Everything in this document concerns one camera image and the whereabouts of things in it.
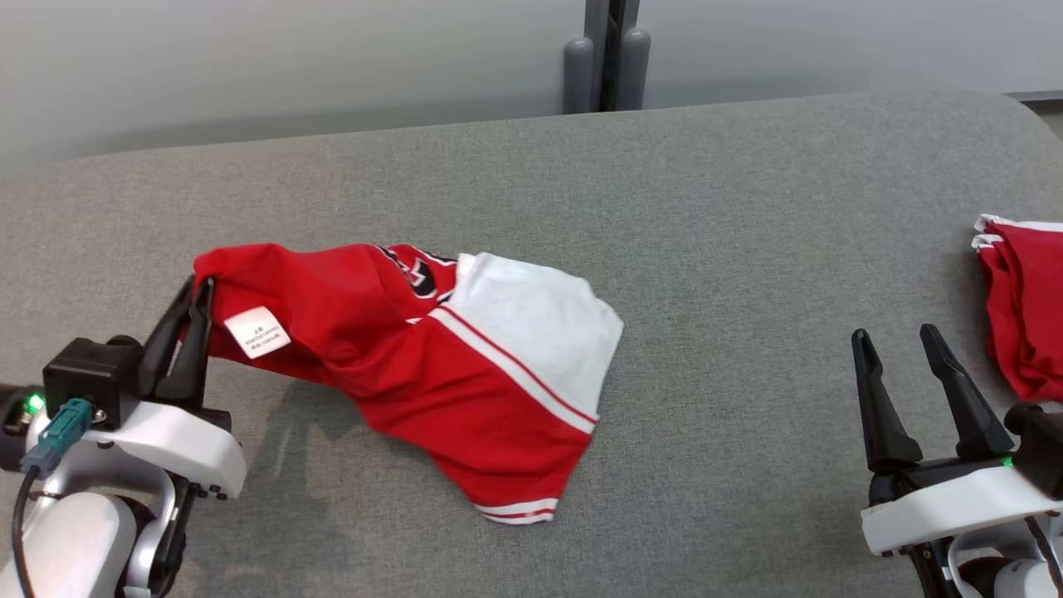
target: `gray table surface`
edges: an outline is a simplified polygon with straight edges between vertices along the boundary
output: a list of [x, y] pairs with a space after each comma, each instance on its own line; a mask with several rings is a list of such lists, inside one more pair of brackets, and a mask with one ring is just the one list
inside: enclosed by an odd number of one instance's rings
[[[146, 338], [220, 244], [555, 266], [626, 323], [555, 522], [492, 524], [338, 392], [217, 362], [207, 404], [233, 412], [250, 474], [197, 507], [173, 596], [911, 597], [910, 564], [860, 532], [849, 335], [871, 331], [928, 457], [956, 439], [919, 324], [1014, 401], [983, 352], [980, 211], [1063, 220], [1063, 143], [958, 91], [81, 159], [0, 180], [0, 380], [39, 380], [74, 337]], [[0, 513], [17, 484], [0, 476]]]

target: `white clothing tag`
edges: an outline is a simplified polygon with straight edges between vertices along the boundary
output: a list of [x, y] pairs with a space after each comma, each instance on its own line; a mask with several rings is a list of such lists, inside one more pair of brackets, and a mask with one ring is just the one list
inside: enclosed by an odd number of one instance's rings
[[291, 343], [291, 338], [265, 306], [237, 314], [224, 324], [248, 359], [272, 354]]

